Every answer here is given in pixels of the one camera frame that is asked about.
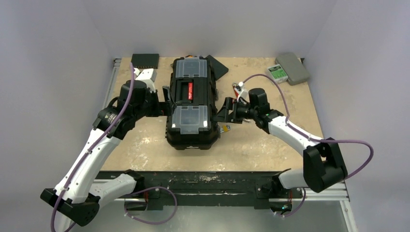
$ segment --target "red label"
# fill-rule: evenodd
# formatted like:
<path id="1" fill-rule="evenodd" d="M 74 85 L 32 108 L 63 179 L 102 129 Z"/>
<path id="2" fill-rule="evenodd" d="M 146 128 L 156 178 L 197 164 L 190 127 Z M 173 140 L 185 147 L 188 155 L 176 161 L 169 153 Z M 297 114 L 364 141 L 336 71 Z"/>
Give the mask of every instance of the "red label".
<path id="1" fill-rule="evenodd" d="M 192 100 L 192 99 L 193 99 L 192 89 L 193 89 L 193 83 L 192 83 L 192 82 L 189 82 L 189 83 L 188 83 L 188 100 Z"/>

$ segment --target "purple cable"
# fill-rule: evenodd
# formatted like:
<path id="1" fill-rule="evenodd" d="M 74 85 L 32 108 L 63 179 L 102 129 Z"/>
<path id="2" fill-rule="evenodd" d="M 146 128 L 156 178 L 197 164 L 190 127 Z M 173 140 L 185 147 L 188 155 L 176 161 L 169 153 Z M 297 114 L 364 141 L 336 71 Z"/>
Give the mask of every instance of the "purple cable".
<path id="1" fill-rule="evenodd" d="M 270 76 L 268 76 L 268 75 L 265 75 L 265 74 L 254 74 L 254 75 L 252 75 L 252 76 L 246 78 L 246 79 L 243 81 L 243 83 L 247 82 L 249 79 L 251 79 L 251 78 L 253 78 L 253 77 L 256 77 L 256 76 L 264 76 L 264 77 L 268 78 L 268 79 L 276 86 L 276 88 L 278 88 L 279 93 L 280 93 L 280 95 L 281 95 L 281 97 L 282 97 L 282 100 L 283 100 L 283 104 L 285 105 L 285 111 L 286 111 L 286 114 L 287 114 L 286 119 L 285 119 L 285 123 L 287 124 L 287 126 L 289 126 L 292 130 L 294 130 L 294 131 L 297 132 L 298 134 L 302 135 L 303 137 L 307 138 L 308 140 L 311 140 L 311 141 L 314 141 L 314 142 L 318 142 L 318 143 L 329 143 L 329 144 L 338 144 L 338 143 L 340 143 L 340 144 L 363 144 L 363 145 L 366 145 L 366 146 L 369 148 L 369 150 L 370 150 L 369 157 L 366 159 L 366 161 L 365 161 L 358 169 L 356 169 L 355 171 L 353 171 L 352 173 L 350 173 L 349 175 L 347 175 L 347 177 L 345 178 L 345 180 L 346 180 L 346 179 L 349 179 L 350 177 L 352 177 L 352 176 L 354 176 L 354 175 L 356 175 L 358 172 L 360 172 L 362 169 L 364 169 L 364 168 L 370 163 L 370 161 L 371 161 L 372 158 L 373 158 L 374 149 L 373 149 L 372 145 L 370 145 L 368 142 L 365 142 L 365 141 L 362 141 L 362 140 L 325 140 L 325 139 L 313 139 L 313 138 L 309 138 L 308 135 L 306 135 L 305 133 L 301 132 L 300 130 L 298 130 L 297 128 L 295 128 L 294 126 L 292 126 L 290 123 L 288 123 L 288 120 L 289 120 L 291 114 L 289 113 L 289 109 L 288 109 L 288 105 L 287 105 L 286 100 L 285 100 L 285 96 L 283 95 L 283 92 L 282 92 L 282 90 L 280 89 L 279 85 L 276 83 L 276 81 L 275 81 L 272 77 L 270 77 Z M 303 199 L 302 199 L 302 202 L 300 203 L 300 205 L 299 205 L 295 210 L 293 210 L 290 214 L 288 214 L 286 217 L 288 217 L 288 216 L 290 216 L 290 215 L 296 213 L 296 211 L 299 210 L 299 208 L 302 206 L 303 202 L 305 201 L 305 197 L 306 197 L 306 191 L 304 190 L 304 192 L 305 192 L 305 194 L 304 194 L 304 196 L 303 196 Z"/>
<path id="2" fill-rule="evenodd" d="M 149 225 L 160 225 L 160 224 L 166 223 L 167 221 L 171 220 L 171 218 L 175 215 L 176 210 L 178 209 L 178 207 L 177 207 L 178 204 L 177 204 L 177 202 L 176 202 L 176 196 L 175 196 L 175 194 L 173 194 L 169 189 L 164 188 L 164 187 L 161 187 L 161 186 L 158 186 L 158 187 L 150 187 L 150 188 L 141 190 L 141 191 L 139 191 L 139 192 L 133 193 L 133 194 L 131 194 L 131 196 L 138 195 L 138 194 L 140 194 L 140 193 L 143 193 L 143 192 L 146 192 L 146 191 L 150 191 L 150 190 L 153 190 L 153 189 L 163 189 L 163 190 L 166 190 L 166 191 L 168 191 L 168 192 L 172 195 L 172 197 L 174 198 L 175 207 L 174 207 L 173 212 L 171 213 L 171 215 L 170 215 L 167 219 L 162 220 L 162 221 L 158 221 L 158 222 L 156 222 L 156 221 L 145 221 L 145 220 L 139 219 L 139 218 L 137 218 L 137 217 L 134 217 L 134 216 L 130 215 L 130 214 L 128 213 L 128 211 L 127 211 L 127 208 L 126 208 L 125 204 L 124 204 L 125 215 L 127 215 L 128 217 L 130 217 L 130 218 L 132 218 L 132 219 L 134 219 L 134 220 L 137 220 L 137 221 L 140 221 L 140 222 L 142 222 L 142 223 L 149 224 Z"/>
<path id="3" fill-rule="evenodd" d="M 104 133 L 87 149 L 87 151 L 83 154 L 83 156 L 81 157 L 81 159 L 78 161 L 78 163 L 74 166 L 73 171 L 71 172 L 71 174 L 68 176 L 67 181 L 64 184 L 64 189 L 67 189 L 71 180 L 73 179 L 74 175 L 77 173 L 78 169 L 80 168 L 81 164 L 83 164 L 84 160 L 87 158 L 87 156 L 91 153 L 91 151 L 95 148 L 95 146 L 101 141 L 101 139 L 103 139 L 109 132 L 110 130 L 116 125 L 116 123 L 118 122 L 118 120 L 121 118 L 121 116 L 124 114 L 128 103 L 130 102 L 131 99 L 131 95 L 132 95 L 132 89 L 134 87 L 134 67 L 132 65 L 132 63 L 130 63 L 130 69 L 131 69 L 131 84 L 130 84 L 130 91 L 128 92 L 128 96 L 127 99 L 125 100 L 124 103 L 124 107 L 122 107 L 121 111 L 119 112 L 118 116 L 114 119 L 114 121 L 111 123 L 111 125 L 104 131 Z M 53 213 L 51 214 L 51 223 L 50 223 L 50 227 L 51 227 L 51 231 L 52 232 L 56 232 L 56 228 L 54 227 L 54 222 L 56 220 L 56 214 L 57 214 L 57 207 L 61 202 L 61 199 L 64 195 L 66 190 L 62 190 L 59 197 L 57 198 L 56 203 L 54 204 L 54 208 L 53 208 Z M 64 232 L 68 232 L 70 231 L 73 226 L 75 225 L 75 223 L 71 224 L 68 229 L 66 229 Z"/>

